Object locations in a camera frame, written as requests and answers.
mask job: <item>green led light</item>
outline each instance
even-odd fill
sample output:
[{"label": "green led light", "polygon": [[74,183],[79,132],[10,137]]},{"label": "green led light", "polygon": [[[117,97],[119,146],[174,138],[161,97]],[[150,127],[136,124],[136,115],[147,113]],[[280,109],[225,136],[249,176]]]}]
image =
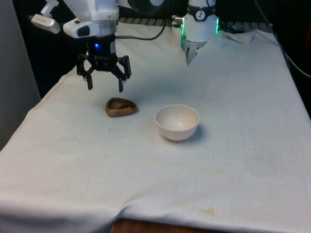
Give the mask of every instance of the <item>green led light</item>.
[{"label": "green led light", "polygon": [[185,17],[183,17],[183,25],[181,25],[181,27],[183,28],[181,35],[184,36],[184,34],[185,34]]},{"label": "green led light", "polygon": [[217,18],[216,21],[216,34],[218,33],[218,30],[219,30],[219,18]]}]

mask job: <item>bowl rim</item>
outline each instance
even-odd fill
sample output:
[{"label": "bowl rim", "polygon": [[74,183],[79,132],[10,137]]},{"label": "bowl rim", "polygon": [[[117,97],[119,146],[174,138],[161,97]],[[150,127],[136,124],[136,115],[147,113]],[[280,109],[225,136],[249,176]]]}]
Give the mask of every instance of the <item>bowl rim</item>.
[{"label": "bowl rim", "polygon": [[[193,127],[191,127],[191,128],[188,128],[188,129],[186,129],[186,130],[171,130],[171,129],[167,129],[167,128],[161,126],[161,125],[158,123],[158,121],[156,120],[156,115],[157,115],[162,109],[167,108],[167,107],[171,107],[171,106],[183,106],[183,107],[187,107],[187,108],[192,109],[192,110],[198,115],[198,117],[199,117],[198,122],[195,124],[195,126],[193,126]],[[197,126],[199,125],[200,120],[201,120],[201,118],[200,118],[200,114],[198,113],[198,111],[196,111],[194,108],[192,108],[192,107],[190,107],[190,106],[188,106],[188,105],[184,105],[184,104],[170,104],[170,105],[166,105],[166,106],[160,108],[159,110],[157,110],[157,112],[155,113],[155,122],[156,122],[156,124],[157,124],[159,127],[161,127],[162,129],[168,130],[168,131],[171,131],[171,132],[185,132],[185,131],[188,131],[188,130],[192,130],[192,129],[194,129],[195,127],[197,127]]]}]

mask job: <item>white bowl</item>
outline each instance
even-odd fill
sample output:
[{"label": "white bowl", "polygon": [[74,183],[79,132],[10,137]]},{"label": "white bowl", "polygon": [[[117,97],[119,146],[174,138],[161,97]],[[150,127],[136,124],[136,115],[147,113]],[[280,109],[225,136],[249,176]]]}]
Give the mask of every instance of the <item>white bowl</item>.
[{"label": "white bowl", "polygon": [[191,137],[200,122],[199,113],[185,105],[165,106],[155,114],[160,133],[173,141],[182,141]]}]

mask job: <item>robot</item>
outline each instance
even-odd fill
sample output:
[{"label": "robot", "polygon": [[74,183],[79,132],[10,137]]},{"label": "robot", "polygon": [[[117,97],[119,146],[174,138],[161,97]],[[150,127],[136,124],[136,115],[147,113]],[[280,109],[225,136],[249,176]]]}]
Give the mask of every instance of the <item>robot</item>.
[{"label": "robot", "polygon": [[[131,8],[145,15],[152,15],[164,7],[169,0],[64,0],[76,18],[63,25],[63,31],[73,38],[84,38],[87,41],[88,55],[78,57],[77,74],[87,81],[88,89],[93,88],[92,72],[111,72],[119,80],[119,92],[124,83],[131,77],[132,71],[129,56],[118,57],[116,53],[117,24],[119,7]],[[184,17],[183,49],[189,63],[214,34],[216,28],[216,0],[189,0],[187,14]],[[60,25],[52,18],[51,11],[58,6],[57,0],[46,0],[47,4],[41,14],[35,15],[31,22],[52,33],[61,31]],[[91,64],[85,70],[84,61]]]}]

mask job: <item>stain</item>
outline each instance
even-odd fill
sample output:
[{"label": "stain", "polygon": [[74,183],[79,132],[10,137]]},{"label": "stain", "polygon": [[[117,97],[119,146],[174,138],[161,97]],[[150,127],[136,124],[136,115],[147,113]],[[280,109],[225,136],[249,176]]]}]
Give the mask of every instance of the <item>stain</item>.
[{"label": "stain", "polygon": [[207,208],[207,209],[200,209],[200,211],[204,214],[210,215],[210,216],[215,216],[216,211],[214,208]]},{"label": "stain", "polygon": [[217,169],[217,172],[224,174],[224,173],[225,173],[225,170],[222,169],[222,168],[219,168],[219,169]]}]

